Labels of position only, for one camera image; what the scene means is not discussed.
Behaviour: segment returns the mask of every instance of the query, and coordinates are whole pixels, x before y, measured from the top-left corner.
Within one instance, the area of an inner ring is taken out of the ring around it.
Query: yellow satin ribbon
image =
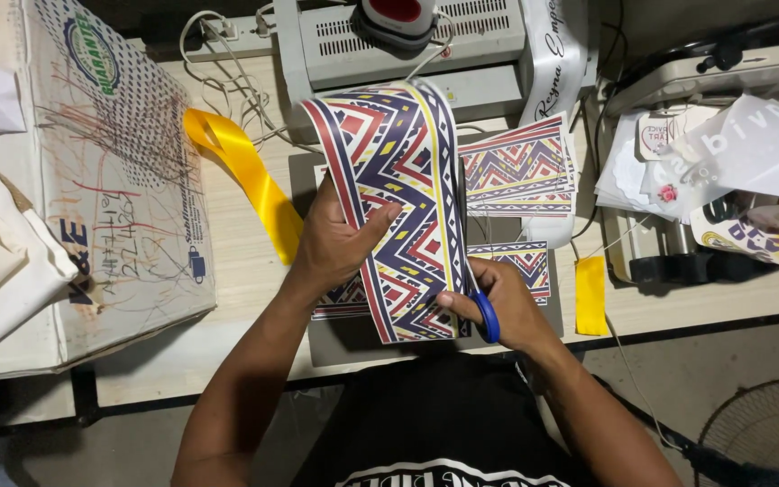
[[[588,257],[576,264],[576,333],[608,335],[606,326],[606,261]]]
[[[281,262],[285,265],[293,262],[302,233],[302,218],[269,177],[248,136],[232,120],[194,108],[185,112],[183,124],[189,137],[221,158],[239,181]]]

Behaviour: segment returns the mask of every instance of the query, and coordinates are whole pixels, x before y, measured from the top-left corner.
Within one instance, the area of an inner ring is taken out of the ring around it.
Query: guarantee logo
[[[107,96],[119,85],[119,64],[101,32],[78,13],[65,23],[65,43],[77,68]]]

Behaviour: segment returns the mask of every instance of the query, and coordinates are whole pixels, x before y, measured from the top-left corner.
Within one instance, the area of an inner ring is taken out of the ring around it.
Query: rose sticker
[[[670,201],[678,199],[678,189],[675,188],[675,184],[667,184],[660,188],[660,192],[657,193],[657,196],[660,197],[660,201],[669,203]]]

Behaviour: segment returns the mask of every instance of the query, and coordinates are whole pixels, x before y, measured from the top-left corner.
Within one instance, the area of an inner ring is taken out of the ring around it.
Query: white print on t-shirt
[[[483,473],[461,462],[437,459],[424,464],[399,462],[357,471],[336,487],[569,487],[551,475],[527,478],[515,470]]]

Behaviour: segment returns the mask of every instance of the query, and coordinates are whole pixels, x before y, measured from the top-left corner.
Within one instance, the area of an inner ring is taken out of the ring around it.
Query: person
[[[401,210],[384,205],[354,230],[330,179],[320,184],[278,293],[191,412],[171,484],[249,484],[315,304],[359,271]],[[470,263],[498,315],[499,342],[530,357],[572,455],[548,436],[514,362],[454,353],[352,374],[293,485],[680,485],[652,437],[552,331],[519,272],[500,262]],[[463,294],[444,291],[436,299],[458,316],[482,320]]]

